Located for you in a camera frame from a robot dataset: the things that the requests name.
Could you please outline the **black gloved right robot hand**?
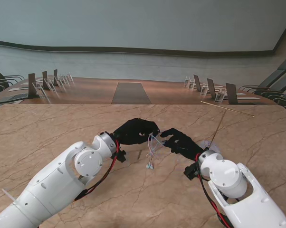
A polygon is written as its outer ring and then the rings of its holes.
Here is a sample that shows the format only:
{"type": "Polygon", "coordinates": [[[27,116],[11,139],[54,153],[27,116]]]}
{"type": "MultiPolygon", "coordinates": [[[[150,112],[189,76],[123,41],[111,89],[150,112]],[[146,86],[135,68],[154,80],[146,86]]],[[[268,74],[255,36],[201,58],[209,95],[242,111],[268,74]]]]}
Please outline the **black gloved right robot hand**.
{"type": "Polygon", "coordinates": [[[162,132],[160,136],[162,138],[170,137],[164,141],[163,145],[170,148],[172,153],[181,154],[192,161],[196,161],[196,156],[204,152],[189,136],[175,128],[162,132]]]}

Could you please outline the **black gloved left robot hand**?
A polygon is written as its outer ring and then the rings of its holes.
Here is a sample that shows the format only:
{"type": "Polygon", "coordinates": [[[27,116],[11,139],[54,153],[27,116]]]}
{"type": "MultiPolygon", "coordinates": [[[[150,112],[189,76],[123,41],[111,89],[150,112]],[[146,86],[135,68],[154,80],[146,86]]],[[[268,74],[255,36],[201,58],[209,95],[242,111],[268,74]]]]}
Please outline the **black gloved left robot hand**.
{"type": "Polygon", "coordinates": [[[155,122],[134,118],[117,128],[112,136],[120,144],[133,145],[145,143],[150,134],[157,136],[159,132],[160,129],[155,122]]]}

